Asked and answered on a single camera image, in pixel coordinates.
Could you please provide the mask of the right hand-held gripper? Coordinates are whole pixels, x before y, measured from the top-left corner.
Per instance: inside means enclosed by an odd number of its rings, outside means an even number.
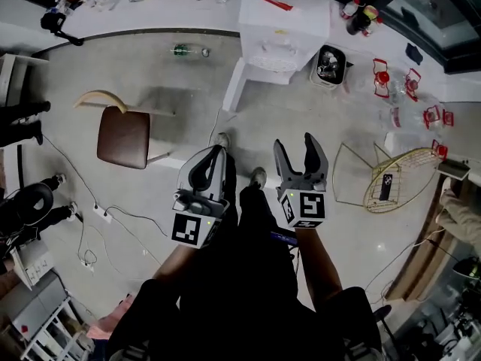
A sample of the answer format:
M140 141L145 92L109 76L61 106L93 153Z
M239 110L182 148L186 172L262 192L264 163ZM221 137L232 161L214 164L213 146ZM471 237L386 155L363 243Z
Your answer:
M304 134L306 153L304 175L295 171L279 139L274 142L274 161L280 185L278 202L290 228L315 229L326 219L326 178L328 160L320 143L309 133Z

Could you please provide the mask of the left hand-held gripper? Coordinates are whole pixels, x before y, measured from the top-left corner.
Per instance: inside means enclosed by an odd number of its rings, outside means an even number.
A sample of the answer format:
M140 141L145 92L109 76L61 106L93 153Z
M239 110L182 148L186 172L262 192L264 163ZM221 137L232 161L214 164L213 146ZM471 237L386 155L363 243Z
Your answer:
M230 206L221 199L225 172L226 151L221 146L198 151L181 167L172 208L172 241L195 249L210 244ZM208 194L209 199L194 194Z

